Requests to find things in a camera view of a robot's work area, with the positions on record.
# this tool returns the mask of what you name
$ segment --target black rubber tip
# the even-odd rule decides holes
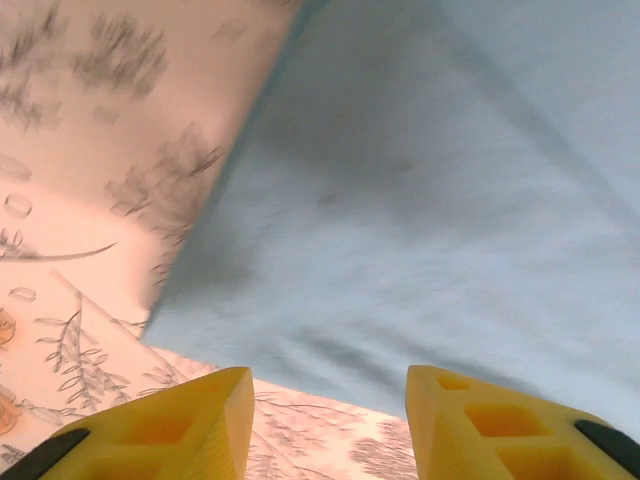
[[[619,430],[591,420],[578,420],[575,427],[600,450],[640,480],[640,445]]]
[[[86,428],[70,430],[45,440],[9,470],[0,480],[38,480],[89,435]]]

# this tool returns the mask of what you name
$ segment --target light blue fabric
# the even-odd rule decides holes
[[[144,341],[399,416],[436,364],[640,438],[638,18],[335,2]]]

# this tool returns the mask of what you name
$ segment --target yellow plastic part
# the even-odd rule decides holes
[[[633,480],[573,425],[601,419],[428,366],[406,407],[420,480]]]
[[[221,370],[67,425],[91,434],[42,479],[244,479],[253,412],[251,370]]]

